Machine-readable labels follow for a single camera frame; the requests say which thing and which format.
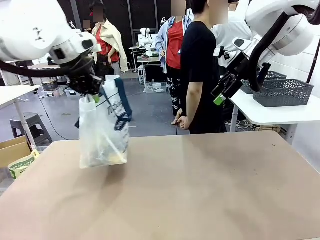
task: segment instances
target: gray basket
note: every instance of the gray basket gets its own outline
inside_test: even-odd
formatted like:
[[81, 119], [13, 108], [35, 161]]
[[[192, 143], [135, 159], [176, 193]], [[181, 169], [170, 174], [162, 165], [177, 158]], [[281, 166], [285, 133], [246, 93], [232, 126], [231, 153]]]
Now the gray basket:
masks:
[[[265, 77], [265, 81], [282, 79], [287, 79], [287, 76], [275, 71], [269, 71]], [[241, 87], [242, 91], [244, 91], [246, 94], [254, 94], [254, 91], [250, 87], [249, 81], [242, 80], [241, 82], [243, 83], [243, 86]]]
[[307, 105], [314, 86], [296, 79], [265, 81], [253, 99], [262, 106], [288, 107]]

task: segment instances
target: beige jacket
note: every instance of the beige jacket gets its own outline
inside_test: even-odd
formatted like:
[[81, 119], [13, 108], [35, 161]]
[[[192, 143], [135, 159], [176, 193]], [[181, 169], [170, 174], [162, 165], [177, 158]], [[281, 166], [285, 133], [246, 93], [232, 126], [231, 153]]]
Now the beige jacket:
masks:
[[[97, 35], [100, 25], [101, 23], [97, 23], [93, 28], [93, 36]], [[121, 71], [128, 71], [128, 59], [124, 46], [122, 45], [121, 33], [108, 20], [106, 20], [105, 24], [101, 27], [100, 38], [107, 44], [110, 44], [119, 53]], [[94, 54], [94, 60], [97, 62], [97, 53]]]

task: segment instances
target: pants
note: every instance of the pants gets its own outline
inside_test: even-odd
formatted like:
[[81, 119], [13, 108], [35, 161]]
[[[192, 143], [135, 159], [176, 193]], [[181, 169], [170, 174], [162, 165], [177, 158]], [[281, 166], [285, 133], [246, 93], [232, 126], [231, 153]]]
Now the pants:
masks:
[[167, 83], [172, 99], [172, 111], [173, 115], [177, 116], [180, 110], [180, 69], [175, 69], [170, 66], [166, 66], [167, 69]]
[[191, 135], [196, 134], [219, 134], [219, 133], [226, 133], [227, 128], [224, 122], [220, 122], [219, 124], [216, 123], [192, 123], [189, 128]]
[[115, 63], [112, 63], [112, 68], [114, 70], [114, 75], [119, 75], [121, 76], [121, 70], [120, 70], [120, 65], [119, 65], [119, 62], [115, 62]]

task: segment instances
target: robotic arm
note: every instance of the robotic arm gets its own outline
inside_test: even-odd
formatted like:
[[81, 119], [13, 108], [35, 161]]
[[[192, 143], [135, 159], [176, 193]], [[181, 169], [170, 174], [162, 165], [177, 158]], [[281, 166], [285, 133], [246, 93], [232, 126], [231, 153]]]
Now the robotic arm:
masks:
[[[320, 25], [320, 4], [319, 0], [253, 0], [245, 20], [257, 34], [253, 40], [235, 38], [236, 54], [216, 54], [232, 56], [226, 59], [228, 73], [212, 92], [217, 105], [233, 97], [242, 86], [241, 80], [248, 80], [254, 91], [260, 91], [276, 54], [302, 53], [314, 36], [309, 24]], [[261, 68], [258, 76], [257, 67]]]
[[[97, 94], [102, 80], [92, 71], [89, 53], [101, 51], [96, 38], [72, 29], [57, 0], [0, 1], [0, 68], [34, 77], [68, 76], [81, 94]], [[59, 69], [31, 70], [5, 61], [35, 60], [50, 53]]]

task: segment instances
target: plastic bag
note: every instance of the plastic bag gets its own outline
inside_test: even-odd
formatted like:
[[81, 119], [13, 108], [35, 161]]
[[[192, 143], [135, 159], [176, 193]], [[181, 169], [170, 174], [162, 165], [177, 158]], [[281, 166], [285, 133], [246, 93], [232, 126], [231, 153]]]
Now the plastic bag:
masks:
[[96, 103], [93, 96], [79, 100], [80, 168], [93, 168], [127, 163], [129, 124], [119, 127], [121, 101], [111, 103], [105, 97]]

